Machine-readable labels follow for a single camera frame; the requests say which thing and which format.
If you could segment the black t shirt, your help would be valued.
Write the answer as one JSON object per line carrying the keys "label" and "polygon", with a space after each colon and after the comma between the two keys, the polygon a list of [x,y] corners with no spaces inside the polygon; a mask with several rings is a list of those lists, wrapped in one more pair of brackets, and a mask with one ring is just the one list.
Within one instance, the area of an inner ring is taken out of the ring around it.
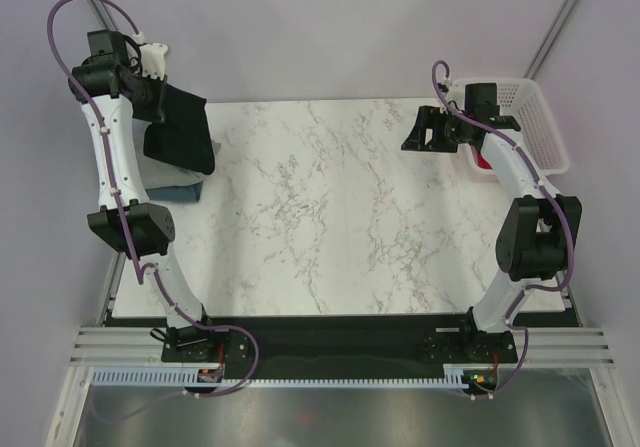
{"label": "black t shirt", "polygon": [[206,100],[171,85],[162,103],[164,120],[145,130],[143,153],[153,160],[204,175],[215,171]]}

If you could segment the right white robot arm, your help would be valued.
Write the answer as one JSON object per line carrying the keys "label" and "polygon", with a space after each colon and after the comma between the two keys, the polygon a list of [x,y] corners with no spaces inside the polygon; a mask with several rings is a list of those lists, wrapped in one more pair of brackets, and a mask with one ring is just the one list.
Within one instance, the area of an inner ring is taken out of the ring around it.
{"label": "right white robot arm", "polygon": [[497,83],[443,80],[433,86],[436,99],[419,108],[402,150],[454,154],[468,146],[489,164],[511,200],[495,244],[498,271],[470,311],[471,327],[457,338],[460,353],[477,361],[493,350],[492,334],[511,327],[531,292],[566,287],[582,205],[549,181],[527,144],[529,121],[500,105]]}

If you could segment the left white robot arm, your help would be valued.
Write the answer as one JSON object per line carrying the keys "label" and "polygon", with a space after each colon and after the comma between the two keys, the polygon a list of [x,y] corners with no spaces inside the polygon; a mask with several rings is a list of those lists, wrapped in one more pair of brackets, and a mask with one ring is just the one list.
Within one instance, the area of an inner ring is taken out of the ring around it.
{"label": "left white robot arm", "polygon": [[72,68],[70,90],[90,129],[99,173],[98,209],[90,230],[133,264],[137,280],[159,294],[171,329],[204,322],[206,309],[189,287],[173,248],[170,210],[151,202],[139,171],[133,124],[147,123],[143,153],[171,167],[211,175],[216,161],[206,101],[145,73],[143,50],[117,31],[88,33],[90,55]]}

